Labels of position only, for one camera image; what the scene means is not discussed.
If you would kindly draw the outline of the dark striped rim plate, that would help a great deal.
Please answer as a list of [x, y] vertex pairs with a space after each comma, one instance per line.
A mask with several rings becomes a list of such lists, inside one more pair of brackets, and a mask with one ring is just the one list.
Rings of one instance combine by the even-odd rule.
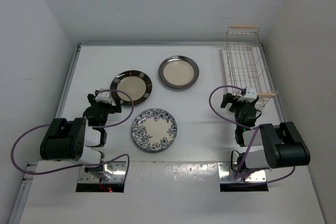
[[151, 94], [153, 84], [150, 77], [142, 71], [128, 70], [117, 75], [111, 82], [110, 89], [128, 94], [137, 106]]

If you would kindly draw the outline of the blue floral white plate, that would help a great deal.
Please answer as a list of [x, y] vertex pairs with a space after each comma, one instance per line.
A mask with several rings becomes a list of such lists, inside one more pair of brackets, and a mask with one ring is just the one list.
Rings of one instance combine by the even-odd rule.
[[147, 109], [134, 119], [131, 126], [134, 143], [149, 153], [170, 147], [177, 136], [177, 122], [166, 110]]

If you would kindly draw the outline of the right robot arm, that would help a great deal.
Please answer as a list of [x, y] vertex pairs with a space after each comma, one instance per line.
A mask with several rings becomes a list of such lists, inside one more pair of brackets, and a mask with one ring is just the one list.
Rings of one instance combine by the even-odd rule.
[[229, 112], [235, 117], [235, 140], [245, 152], [233, 159], [234, 171], [246, 172], [263, 168], [306, 166], [310, 163], [310, 152], [293, 122], [256, 125], [259, 117], [255, 100], [227, 93], [220, 105], [230, 104]]

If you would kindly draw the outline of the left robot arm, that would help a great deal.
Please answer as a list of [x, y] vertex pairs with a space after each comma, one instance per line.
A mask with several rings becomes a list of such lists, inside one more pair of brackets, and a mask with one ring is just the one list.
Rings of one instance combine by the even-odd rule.
[[65, 118], [53, 119], [40, 145], [40, 155], [48, 161], [71, 161], [84, 165], [86, 173], [102, 176], [108, 173], [104, 162], [104, 153], [93, 150], [104, 147], [107, 132], [108, 115], [121, 113], [121, 102], [113, 98], [110, 92], [87, 95], [90, 106], [80, 118], [68, 121]]

